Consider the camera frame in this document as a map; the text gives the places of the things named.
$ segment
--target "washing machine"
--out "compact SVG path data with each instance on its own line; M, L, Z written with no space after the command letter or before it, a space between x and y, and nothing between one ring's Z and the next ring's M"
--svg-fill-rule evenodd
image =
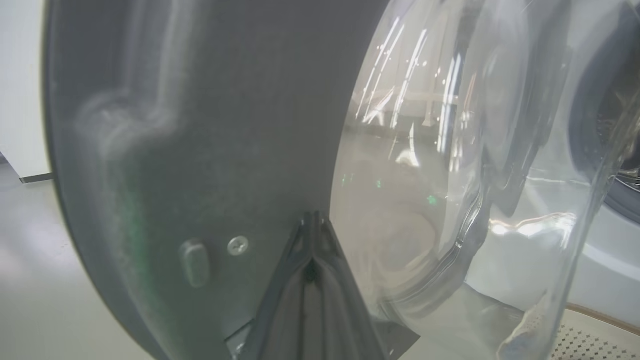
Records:
M76 249L156 359L568 359L640 325L637 10L53 1Z

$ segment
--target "white wall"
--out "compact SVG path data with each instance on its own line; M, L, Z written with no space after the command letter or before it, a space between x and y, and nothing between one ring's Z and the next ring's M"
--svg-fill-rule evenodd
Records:
M0 0L0 152L20 177L51 172L40 83L44 0Z

